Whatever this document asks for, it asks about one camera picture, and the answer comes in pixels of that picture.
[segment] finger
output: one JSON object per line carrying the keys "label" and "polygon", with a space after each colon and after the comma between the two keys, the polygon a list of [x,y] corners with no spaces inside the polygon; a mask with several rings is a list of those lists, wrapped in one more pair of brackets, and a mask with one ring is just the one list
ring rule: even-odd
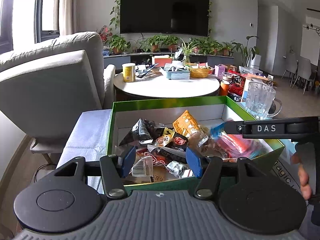
{"label": "finger", "polygon": [[291,160],[291,164],[298,164],[301,163],[301,159],[299,157],[299,155],[297,153],[295,153],[294,155],[291,156],[290,158]]}
{"label": "finger", "polygon": [[302,164],[299,165],[298,167],[298,176],[300,180],[301,186],[305,186],[308,184],[309,181],[309,175],[308,173],[304,170]]}
{"label": "finger", "polygon": [[308,200],[311,197],[312,191],[309,184],[307,184],[306,186],[301,186],[300,190],[305,200]]}

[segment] orange snack package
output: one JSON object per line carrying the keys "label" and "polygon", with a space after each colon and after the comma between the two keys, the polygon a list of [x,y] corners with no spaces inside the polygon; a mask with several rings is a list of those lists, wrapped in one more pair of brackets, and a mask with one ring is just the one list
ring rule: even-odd
{"label": "orange snack package", "polygon": [[185,137],[189,137],[191,134],[200,131],[196,119],[193,118],[188,110],[184,111],[184,113],[173,122],[173,128],[177,133]]}

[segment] wicker basket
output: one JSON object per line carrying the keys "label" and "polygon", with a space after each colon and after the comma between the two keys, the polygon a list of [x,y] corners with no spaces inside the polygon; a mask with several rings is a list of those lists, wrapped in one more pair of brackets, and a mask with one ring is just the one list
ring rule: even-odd
{"label": "wicker basket", "polygon": [[[188,63],[188,66],[196,66],[195,63]],[[210,68],[191,68],[188,67],[188,70],[190,70],[190,77],[195,78],[206,78],[210,72]]]}

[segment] beige curtain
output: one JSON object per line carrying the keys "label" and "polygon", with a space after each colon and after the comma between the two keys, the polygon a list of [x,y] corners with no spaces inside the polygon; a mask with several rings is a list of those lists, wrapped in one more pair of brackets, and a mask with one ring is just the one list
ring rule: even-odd
{"label": "beige curtain", "polygon": [[59,1],[60,36],[78,32],[77,0]]}

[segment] wall-mounted television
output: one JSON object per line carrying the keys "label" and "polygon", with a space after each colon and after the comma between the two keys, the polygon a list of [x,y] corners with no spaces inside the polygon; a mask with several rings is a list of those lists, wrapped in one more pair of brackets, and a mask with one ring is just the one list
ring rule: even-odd
{"label": "wall-mounted television", "polygon": [[208,35],[209,0],[121,0],[120,33]]}

